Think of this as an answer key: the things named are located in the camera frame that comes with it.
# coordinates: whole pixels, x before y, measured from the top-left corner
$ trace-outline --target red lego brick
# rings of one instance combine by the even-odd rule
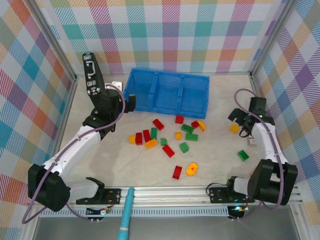
[[[176,124],[183,124],[184,123],[184,117],[183,116],[176,116],[175,117],[175,123]]]
[[[155,119],[152,123],[159,131],[165,127],[158,119]]]
[[[137,132],[135,134],[135,144],[137,144],[137,145],[142,145],[143,144],[142,132]]]
[[[194,121],[193,123],[191,123],[191,126],[196,129],[197,127],[199,127],[199,123],[197,121]]]
[[[172,149],[168,146],[165,145],[162,150],[168,155],[169,158],[171,158],[173,155],[175,155],[175,152],[172,151]]]
[[[149,130],[143,130],[143,137],[144,137],[144,142],[149,142],[151,140],[151,137],[150,137],[150,132]]]
[[[181,171],[182,171],[182,166],[175,166],[172,178],[179,180]]]

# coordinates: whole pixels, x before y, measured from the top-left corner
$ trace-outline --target white table surface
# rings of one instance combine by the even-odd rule
[[[106,76],[104,81],[123,82],[126,86],[128,75]],[[209,105],[205,132],[199,128],[198,142],[187,141],[189,151],[182,153],[175,140],[175,132],[180,132],[181,125],[175,123],[175,116],[152,112],[134,111],[123,115],[116,124],[116,131],[110,132],[73,169],[68,181],[81,181],[94,177],[112,187],[150,187],[150,186],[205,186],[209,183],[225,184],[231,176],[248,177],[257,166],[260,158],[256,147],[249,147],[246,138],[231,133],[228,115],[237,108],[233,96],[237,89],[252,89],[247,75],[211,75]],[[239,94],[239,101],[249,107],[250,93]],[[93,109],[93,104],[86,93],[84,78],[79,79],[70,115],[67,121],[62,145],[64,146],[79,130],[82,122]],[[152,121],[159,119],[164,129],[158,131],[158,145],[146,149],[144,145],[129,144],[129,136],[154,127]],[[190,125],[195,119],[184,118]],[[169,146],[175,152],[169,158],[160,146],[160,138],[167,138]],[[243,162],[237,152],[245,150],[249,159]],[[194,176],[187,176],[186,170],[191,162],[198,163]],[[172,178],[176,166],[182,166],[179,180]]]

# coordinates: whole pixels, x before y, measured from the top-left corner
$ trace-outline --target blue marker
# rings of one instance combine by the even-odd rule
[[[125,197],[122,220],[121,220],[121,225],[119,228],[117,240],[128,240],[129,223],[130,223],[132,205],[134,204],[134,192],[135,192],[134,188],[130,187]]]

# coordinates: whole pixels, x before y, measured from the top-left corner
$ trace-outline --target blue plastic bin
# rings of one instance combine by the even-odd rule
[[[204,119],[209,77],[139,68],[131,70],[125,98],[136,95],[136,110]]]

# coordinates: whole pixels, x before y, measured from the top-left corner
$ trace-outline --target green lego brick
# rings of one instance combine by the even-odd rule
[[[165,145],[167,145],[167,144],[168,144],[167,139],[165,139],[165,138],[161,138],[161,139],[160,139],[160,144],[161,144],[161,146],[165,146]]]
[[[248,154],[244,150],[238,152],[238,156],[241,158],[242,161],[245,161],[249,158]]]
[[[184,154],[189,151],[189,146],[186,142],[181,143],[179,147]]]
[[[157,128],[156,127],[151,128],[151,139],[157,139]]]
[[[198,141],[198,134],[187,133],[185,135],[185,140],[197,142]]]
[[[194,128],[192,126],[187,125],[187,124],[183,124],[181,127],[181,130],[187,132],[188,134],[192,134],[194,131]]]

